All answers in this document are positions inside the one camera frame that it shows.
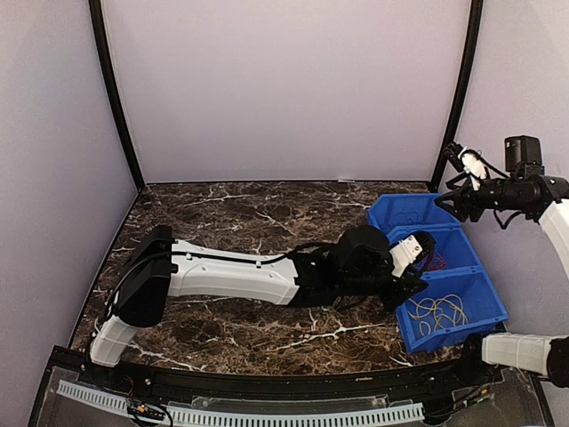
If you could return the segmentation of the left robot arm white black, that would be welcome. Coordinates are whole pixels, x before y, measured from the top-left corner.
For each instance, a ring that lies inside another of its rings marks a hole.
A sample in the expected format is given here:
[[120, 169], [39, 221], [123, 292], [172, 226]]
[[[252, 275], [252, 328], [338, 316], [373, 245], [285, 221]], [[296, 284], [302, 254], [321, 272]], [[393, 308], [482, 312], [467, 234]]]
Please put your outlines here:
[[436, 241], [415, 231], [396, 243], [363, 225], [335, 243], [308, 242], [279, 255], [241, 254], [177, 239], [156, 226], [132, 253], [87, 346], [90, 371], [107, 388], [125, 380], [120, 358], [137, 332], [158, 325], [169, 297], [248, 298], [293, 308], [333, 305], [342, 297], [377, 297], [392, 312], [427, 288], [421, 276]]

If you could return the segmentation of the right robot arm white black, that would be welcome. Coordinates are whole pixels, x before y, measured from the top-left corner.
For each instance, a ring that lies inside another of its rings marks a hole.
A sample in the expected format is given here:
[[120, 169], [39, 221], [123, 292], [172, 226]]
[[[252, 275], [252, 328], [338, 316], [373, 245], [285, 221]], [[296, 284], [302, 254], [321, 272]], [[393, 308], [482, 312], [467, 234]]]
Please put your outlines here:
[[[549, 279], [543, 268], [568, 268], [568, 181], [547, 175], [538, 138], [506, 138], [504, 170], [458, 142], [446, 144], [442, 153], [458, 174], [446, 183], [447, 192], [436, 198], [437, 207], [460, 222], [471, 223], [490, 211], [501, 230], [517, 217], [535, 223], [543, 235], [542, 244], [514, 252], [536, 269], [530, 276], [533, 288]], [[492, 367], [511, 367], [565, 389], [568, 333], [560, 327], [546, 335], [538, 334], [535, 328], [527, 334], [473, 333], [454, 366], [453, 377], [463, 386], [475, 384]]]

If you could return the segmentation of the black frame post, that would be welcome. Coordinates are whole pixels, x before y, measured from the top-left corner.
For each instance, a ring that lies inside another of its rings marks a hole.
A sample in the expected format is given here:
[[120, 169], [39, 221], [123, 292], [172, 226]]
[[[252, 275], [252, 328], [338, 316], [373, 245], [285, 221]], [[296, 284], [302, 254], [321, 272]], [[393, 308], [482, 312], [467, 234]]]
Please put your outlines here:
[[453, 102], [451, 105], [441, 146], [437, 155], [435, 168], [429, 181], [429, 187], [433, 192], [438, 191], [443, 180], [447, 163], [447, 160], [445, 159], [445, 149], [450, 145], [451, 142], [454, 142], [454, 138], [456, 136], [461, 120], [461, 114], [467, 97], [470, 76], [476, 56], [477, 41], [482, 22], [483, 10], [483, 0], [472, 0], [470, 2], [468, 26], [461, 56], [461, 65], [453, 95]]
[[103, 17], [103, 3], [101, 0], [89, 0], [88, 6], [91, 17], [92, 32], [100, 63], [100, 71], [105, 85], [111, 114], [114, 119], [124, 158], [132, 177], [132, 182], [137, 192], [140, 193], [145, 189], [146, 182], [144, 181], [140, 163], [135, 153], [132, 137], [128, 129], [128, 124], [126, 122], [123, 105], [118, 91], [105, 20]]

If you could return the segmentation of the blue plastic divided bin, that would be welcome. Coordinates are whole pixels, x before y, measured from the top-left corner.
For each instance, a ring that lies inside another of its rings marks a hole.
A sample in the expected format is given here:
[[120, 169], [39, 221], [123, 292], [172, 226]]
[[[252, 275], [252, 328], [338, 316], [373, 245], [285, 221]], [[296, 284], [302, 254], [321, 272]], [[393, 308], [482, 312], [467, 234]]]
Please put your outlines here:
[[435, 194], [382, 195], [368, 210], [368, 223], [397, 243], [415, 231], [427, 231], [436, 253], [421, 279], [427, 289], [397, 308], [406, 352], [433, 353], [489, 332], [509, 319], [485, 267], [461, 224], [438, 208]]

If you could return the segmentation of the black front rail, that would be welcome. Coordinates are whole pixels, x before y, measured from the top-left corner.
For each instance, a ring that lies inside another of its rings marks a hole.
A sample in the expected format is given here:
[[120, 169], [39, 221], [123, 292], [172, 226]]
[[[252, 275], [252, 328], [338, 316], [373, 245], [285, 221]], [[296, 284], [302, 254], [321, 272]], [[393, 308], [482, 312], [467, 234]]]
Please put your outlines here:
[[521, 376], [507, 368], [489, 368], [477, 376], [459, 377], [459, 362], [451, 360], [431, 365], [347, 375], [257, 376], [191, 372], [121, 362], [115, 368], [81, 368], [84, 354], [55, 346], [48, 359], [49, 368], [59, 367], [84, 381], [92, 377], [107, 389], [120, 388], [120, 380], [133, 379], [133, 395], [189, 402], [196, 397], [260, 400], [348, 399], [386, 396], [400, 399], [446, 399], [455, 391], [489, 385], [492, 391], [512, 384]]

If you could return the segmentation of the left black frame post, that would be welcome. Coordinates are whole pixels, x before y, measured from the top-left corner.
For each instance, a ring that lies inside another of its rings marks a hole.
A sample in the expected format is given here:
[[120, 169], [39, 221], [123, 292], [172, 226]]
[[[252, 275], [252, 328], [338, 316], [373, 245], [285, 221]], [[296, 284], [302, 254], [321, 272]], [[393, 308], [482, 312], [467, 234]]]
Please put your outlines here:
[[103, 3], [101, 0], [89, 0], [88, 6], [91, 17], [92, 32], [100, 63], [100, 71], [105, 85], [111, 114], [114, 119], [124, 158], [132, 177], [132, 182], [137, 192], [140, 193], [145, 189], [146, 182], [144, 181], [140, 163], [135, 153], [132, 137], [128, 129], [128, 124], [126, 122], [123, 105], [118, 91], [105, 20], [103, 17]]

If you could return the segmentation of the right black frame post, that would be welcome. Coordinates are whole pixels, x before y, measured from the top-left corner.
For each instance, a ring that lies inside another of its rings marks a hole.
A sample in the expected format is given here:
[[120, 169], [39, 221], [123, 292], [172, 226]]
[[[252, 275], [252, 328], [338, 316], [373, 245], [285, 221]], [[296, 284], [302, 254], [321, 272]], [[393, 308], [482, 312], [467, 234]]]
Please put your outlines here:
[[445, 149], [450, 145], [451, 142], [454, 142], [454, 138], [456, 136], [461, 120], [461, 114], [467, 97], [470, 76], [476, 56], [477, 41], [482, 22], [483, 10], [483, 0], [472, 0], [470, 2], [468, 26], [461, 56], [461, 65], [453, 95], [453, 102], [451, 105], [441, 146], [437, 155], [435, 168], [429, 181], [429, 187], [433, 192], [438, 191], [443, 180], [447, 163], [447, 160], [445, 159]]

